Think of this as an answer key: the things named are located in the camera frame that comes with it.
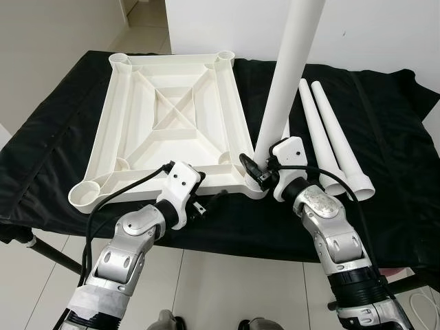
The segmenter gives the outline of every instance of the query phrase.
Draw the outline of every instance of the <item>black cloth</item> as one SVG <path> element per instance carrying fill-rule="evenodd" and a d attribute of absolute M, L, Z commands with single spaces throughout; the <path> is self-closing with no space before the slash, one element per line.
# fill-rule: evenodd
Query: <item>black cloth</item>
<path fill-rule="evenodd" d="M 14 135 L 0 154 L 0 222 L 84 235 L 87 215 L 67 200 L 82 180 L 111 75 L 107 52 L 87 52 Z M 275 62 L 235 60 L 234 74 L 255 144 Z M 303 76 L 319 80 L 376 193 L 362 202 L 382 267 L 439 269 L 440 159 L 420 118 L 439 95 L 419 86 L 411 71 L 351 73 L 307 65 Z M 316 166 L 303 108 L 296 97 L 291 135 L 303 140 Z M 311 180 L 317 177 L 309 175 Z M 207 202 L 209 197 L 201 197 Z M 363 237 L 353 204 L 340 197 Z M 116 219 L 148 201 L 113 203 L 96 216 L 100 237 L 112 237 Z M 292 206 L 271 195 L 260 201 L 220 197 L 204 220 L 170 230 L 159 245 L 241 256 L 316 261 L 311 237 Z"/>

